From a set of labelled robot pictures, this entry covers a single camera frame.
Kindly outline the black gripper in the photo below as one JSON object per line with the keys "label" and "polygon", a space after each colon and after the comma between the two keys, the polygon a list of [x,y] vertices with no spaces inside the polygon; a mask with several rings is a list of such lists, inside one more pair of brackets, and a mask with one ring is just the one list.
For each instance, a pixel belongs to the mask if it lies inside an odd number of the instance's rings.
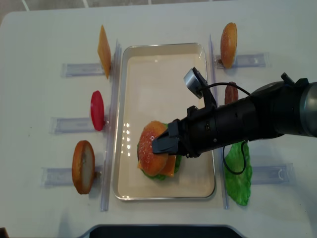
{"label": "black gripper", "polygon": [[219,148],[215,116],[215,105],[201,109],[191,106],[187,109],[184,119],[175,119],[171,123],[163,122],[166,129],[153,140],[153,153],[196,158],[204,152]]}

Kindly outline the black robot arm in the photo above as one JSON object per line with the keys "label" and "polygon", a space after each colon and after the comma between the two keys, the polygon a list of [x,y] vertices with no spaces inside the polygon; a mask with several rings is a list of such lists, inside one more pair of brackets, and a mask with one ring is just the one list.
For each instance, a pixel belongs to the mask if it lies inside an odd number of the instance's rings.
{"label": "black robot arm", "polygon": [[272,139],[285,134],[317,134],[317,85],[301,78],[265,85],[248,97],[217,107],[210,86],[202,82],[205,106],[190,107],[184,119],[169,123],[152,142],[155,154],[198,157],[241,141]]}

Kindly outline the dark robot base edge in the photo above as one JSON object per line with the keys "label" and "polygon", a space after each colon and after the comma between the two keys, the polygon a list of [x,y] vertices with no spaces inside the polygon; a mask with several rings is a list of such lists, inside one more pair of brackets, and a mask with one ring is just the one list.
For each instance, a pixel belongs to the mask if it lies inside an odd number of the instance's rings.
{"label": "dark robot base edge", "polygon": [[228,226],[203,225],[103,225],[84,238],[243,238]]}

